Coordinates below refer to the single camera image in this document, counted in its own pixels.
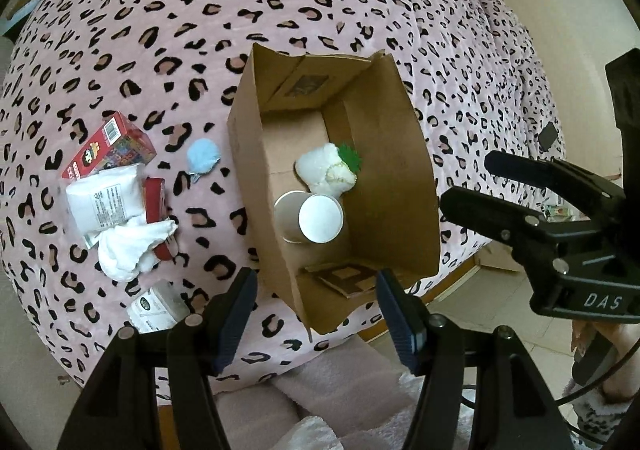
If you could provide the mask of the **person's right hand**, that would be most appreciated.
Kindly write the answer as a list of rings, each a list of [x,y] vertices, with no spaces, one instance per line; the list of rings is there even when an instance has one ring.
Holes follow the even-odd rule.
[[[575,402],[591,392],[609,404],[638,395],[638,324],[575,320],[570,347],[575,359],[564,402]]]

